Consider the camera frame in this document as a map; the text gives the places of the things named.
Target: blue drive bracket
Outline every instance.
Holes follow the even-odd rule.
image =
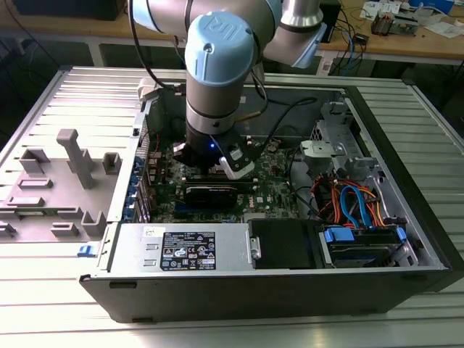
[[[324,231],[327,243],[333,241],[355,241],[353,232],[348,227],[330,227]]]

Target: blue latch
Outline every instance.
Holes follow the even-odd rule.
[[[94,246],[92,245],[83,245],[79,248],[78,257],[95,257]]]
[[[128,187],[128,193],[129,193],[129,194],[134,194],[134,193],[136,193],[136,192],[137,192],[137,188],[136,188],[136,187],[134,187],[134,186],[129,186],[129,187]]]
[[[406,232],[403,229],[403,227],[398,227],[397,228],[397,233],[398,233],[398,237],[399,237],[400,241],[407,241]]]
[[[131,209],[131,208],[126,207],[126,208],[123,209],[123,214],[131,219],[131,218],[133,218],[134,210]]]
[[[140,165],[140,166],[142,166],[142,165],[144,165],[144,161],[143,161],[140,157],[136,156],[136,157],[134,158],[134,165]]]
[[[130,182],[130,184],[135,185],[136,183],[138,183],[138,176],[136,176],[136,175],[131,175],[131,176],[130,176],[130,181],[129,181],[129,182]]]
[[[354,241],[355,236],[348,227],[330,227],[324,231],[327,243],[332,241]]]
[[[133,197],[126,197],[125,198],[125,201],[124,201],[124,205],[131,205],[132,203],[134,203],[136,201],[135,198]]]

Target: blue cable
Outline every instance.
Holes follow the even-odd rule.
[[[370,221],[369,214],[365,209],[363,194],[361,193],[360,190],[358,190],[354,186],[348,185],[348,186],[345,186],[343,190],[341,190],[341,194],[340,194],[341,211],[344,213],[347,219],[350,220],[353,223],[353,225],[355,225],[356,228],[360,227],[360,224],[357,223],[356,219],[349,214],[348,209],[347,209],[345,198],[346,198],[348,190],[353,190],[356,193],[357,200],[360,203],[362,223],[364,223],[366,227],[372,227],[372,222]]]
[[[345,76],[348,72],[349,69],[351,69],[351,63],[353,60],[353,55],[355,55],[355,45],[353,44],[353,39],[351,38],[351,35],[346,31],[345,29],[341,30],[342,33],[346,34],[348,36],[349,40],[349,46],[351,47],[351,53],[349,54],[349,59],[348,59],[348,64],[347,66],[343,69],[343,72],[341,73],[341,76]]]

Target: metal slotted platform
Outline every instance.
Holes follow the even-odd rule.
[[[159,71],[183,78],[183,72]],[[76,128],[94,158],[124,156],[138,108],[143,70],[74,68],[60,72],[0,156],[0,199],[22,167],[25,147],[65,156],[56,145],[64,125]],[[464,254],[463,142],[420,91],[400,80],[269,75],[267,83],[357,86]],[[78,284],[94,259],[80,243],[0,244],[0,344],[81,347],[444,347],[464,345],[464,281],[407,300],[385,315],[158,325],[119,324]]]

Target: robotic arm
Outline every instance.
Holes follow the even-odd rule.
[[[132,0],[139,24],[186,44],[186,142],[174,158],[229,179],[254,169],[256,155],[233,128],[244,82],[264,55],[309,66],[326,31],[318,0]]]

